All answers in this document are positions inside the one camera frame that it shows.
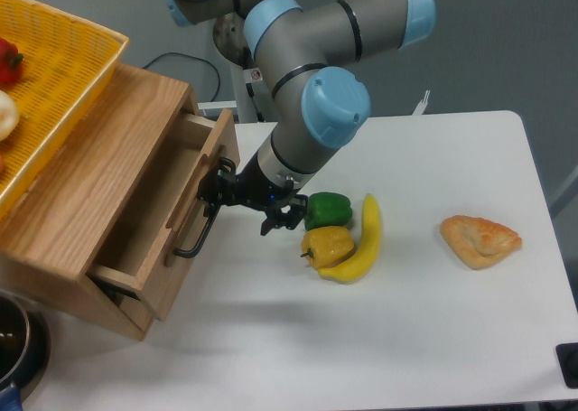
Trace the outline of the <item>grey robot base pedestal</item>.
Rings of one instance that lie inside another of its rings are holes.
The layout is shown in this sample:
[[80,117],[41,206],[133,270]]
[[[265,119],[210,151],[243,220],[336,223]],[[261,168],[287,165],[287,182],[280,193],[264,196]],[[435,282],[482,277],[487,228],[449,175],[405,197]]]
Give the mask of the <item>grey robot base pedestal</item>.
[[244,20],[237,14],[225,14],[213,24],[212,39],[220,55],[227,61],[240,123],[275,122],[278,111],[252,59],[243,34]]

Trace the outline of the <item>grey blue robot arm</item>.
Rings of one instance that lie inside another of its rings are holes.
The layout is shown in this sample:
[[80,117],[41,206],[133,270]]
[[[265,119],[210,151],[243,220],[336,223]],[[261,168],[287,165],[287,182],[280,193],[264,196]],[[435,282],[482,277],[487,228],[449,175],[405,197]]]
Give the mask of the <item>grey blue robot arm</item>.
[[348,65],[423,40],[436,18],[434,0],[335,0],[308,11],[295,0],[165,2],[178,24],[243,20],[280,119],[242,171],[221,159],[198,196],[210,218],[222,206],[263,211],[263,233],[296,227],[306,212],[302,187],[368,119],[369,93]]

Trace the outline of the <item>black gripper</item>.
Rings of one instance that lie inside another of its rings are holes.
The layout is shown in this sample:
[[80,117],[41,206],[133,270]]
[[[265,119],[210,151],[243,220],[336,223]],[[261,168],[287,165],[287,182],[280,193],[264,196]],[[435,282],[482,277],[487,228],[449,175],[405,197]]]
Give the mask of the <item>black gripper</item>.
[[204,204],[204,217],[215,216],[223,205],[239,205],[265,213],[261,236],[273,229],[297,227],[308,210],[307,195],[296,194],[292,183],[287,187],[272,183],[261,170],[257,154],[241,173],[236,175],[236,170],[237,165],[231,159],[221,156],[201,179],[197,199]]

